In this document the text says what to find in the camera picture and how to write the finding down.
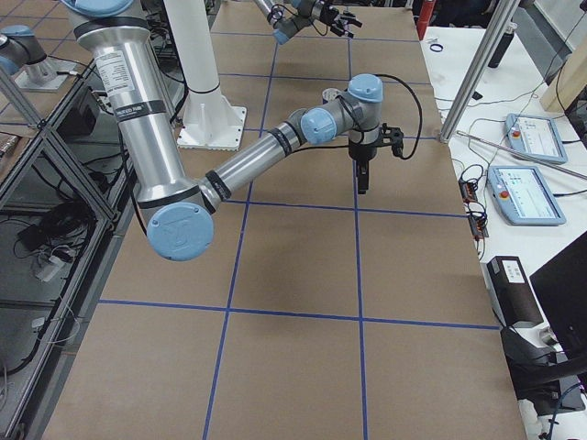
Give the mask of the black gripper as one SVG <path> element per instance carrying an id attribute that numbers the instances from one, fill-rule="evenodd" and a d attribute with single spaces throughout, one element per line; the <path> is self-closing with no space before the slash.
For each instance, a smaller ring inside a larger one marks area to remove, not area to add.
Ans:
<path id="1" fill-rule="evenodd" d="M 368 131 L 350 130 L 348 153 L 355 162 L 355 175 L 359 194 L 366 194 L 370 185 L 369 160 L 372 160 L 381 144 L 381 130 L 374 128 Z"/>
<path id="2" fill-rule="evenodd" d="M 349 12 L 339 13 L 339 10 L 331 2 L 316 2 L 316 18 L 338 37 L 353 38 L 350 27 L 362 27 L 357 17 Z"/>

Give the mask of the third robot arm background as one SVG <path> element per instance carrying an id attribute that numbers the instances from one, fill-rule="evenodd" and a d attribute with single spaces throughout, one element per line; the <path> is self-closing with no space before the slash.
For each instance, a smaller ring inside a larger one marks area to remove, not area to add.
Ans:
<path id="1" fill-rule="evenodd" d="M 36 65 L 47 59 L 32 29 L 11 25 L 1 29 L 1 68 L 14 75 L 24 66 Z"/>

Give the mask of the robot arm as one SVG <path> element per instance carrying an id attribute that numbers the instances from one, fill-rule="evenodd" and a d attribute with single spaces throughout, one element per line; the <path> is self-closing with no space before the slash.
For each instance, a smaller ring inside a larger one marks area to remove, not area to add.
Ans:
<path id="1" fill-rule="evenodd" d="M 382 81 L 363 73 L 335 98 L 294 111 L 242 147 L 247 111 L 221 92 L 205 7 L 195 1 L 165 3 L 187 88 L 183 128 L 175 131 L 140 2 L 69 1 L 66 8 L 78 43 L 94 57 L 138 175 L 146 237 L 165 259 L 205 252 L 217 207 L 295 152 L 344 134 L 365 151 L 381 136 Z"/>
<path id="2" fill-rule="evenodd" d="M 362 27 L 357 17 L 341 11 L 332 1 L 291 1 L 289 5 L 276 1 L 255 0 L 254 4 L 272 27 L 272 34 L 279 45 L 283 45 L 305 28 L 316 27 L 316 22 L 326 26 L 327 31 L 339 37 L 353 38 L 351 26 Z"/>

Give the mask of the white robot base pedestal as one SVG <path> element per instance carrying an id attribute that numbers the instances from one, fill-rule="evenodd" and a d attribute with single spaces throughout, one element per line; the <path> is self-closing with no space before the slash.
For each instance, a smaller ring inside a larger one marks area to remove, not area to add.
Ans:
<path id="1" fill-rule="evenodd" d="M 221 91 L 205 3 L 171 0 L 164 6 L 188 89 L 179 146 L 237 150 L 247 109 L 231 105 Z"/>

